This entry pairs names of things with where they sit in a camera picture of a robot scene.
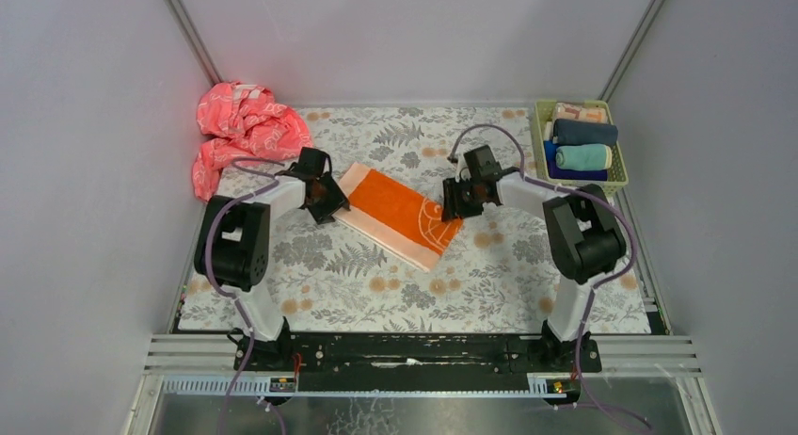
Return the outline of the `orange and cream towel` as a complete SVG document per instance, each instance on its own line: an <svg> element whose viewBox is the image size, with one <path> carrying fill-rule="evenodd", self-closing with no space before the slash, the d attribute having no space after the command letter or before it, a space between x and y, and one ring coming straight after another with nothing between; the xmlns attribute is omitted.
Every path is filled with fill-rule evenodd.
<svg viewBox="0 0 798 435"><path fill-rule="evenodd" d="M351 165L339 186L349 208L337 211L336 220L424 272L463 226L460 219L444 222L439 203L361 163Z"/></svg>

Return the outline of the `yellow and teal towel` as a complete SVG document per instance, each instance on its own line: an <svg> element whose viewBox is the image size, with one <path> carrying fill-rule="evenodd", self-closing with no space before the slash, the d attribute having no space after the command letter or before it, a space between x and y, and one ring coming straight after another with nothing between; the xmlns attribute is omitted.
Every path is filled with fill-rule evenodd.
<svg viewBox="0 0 798 435"><path fill-rule="evenodd" d="M609 169L613 160L612 149L603 144L560 146L556 151L556 165L560 169L579 171Z"/></svg>

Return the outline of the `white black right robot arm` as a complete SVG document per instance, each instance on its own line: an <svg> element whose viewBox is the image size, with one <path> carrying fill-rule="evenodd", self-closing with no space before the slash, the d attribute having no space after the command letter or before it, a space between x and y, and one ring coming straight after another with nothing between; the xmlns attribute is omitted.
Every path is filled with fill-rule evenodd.
<svg viewBox="0 0 798 435"><path fill-rule="evenodd" d="M545 222L551 258L561 275L544 333L574 342L585 332L591 288L610 277L628 247L613 207L601 188L558 187L502 168L488 146L451 153L455 176L443 180L441 220L478 217L484 206L508 206Z"/></svg>

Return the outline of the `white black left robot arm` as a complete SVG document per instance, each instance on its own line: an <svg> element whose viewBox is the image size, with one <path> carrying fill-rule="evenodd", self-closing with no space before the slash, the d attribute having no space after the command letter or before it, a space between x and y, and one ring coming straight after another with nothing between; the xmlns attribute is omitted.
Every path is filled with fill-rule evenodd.
<svg viewBox="0 0 798 435"><path fill-rule="evenodd" d="M194 255L195 270L219 295L232 300L243 331L258 342L275 342L288 329L269 292L259 287L269 266L272 223L298 210L318 225L334 221L350 202L332 175L331 157L304 147L287 169L258 169L258 157L234 158L240 171L266 182L238 197L213 196L206 204Z"/></svg>

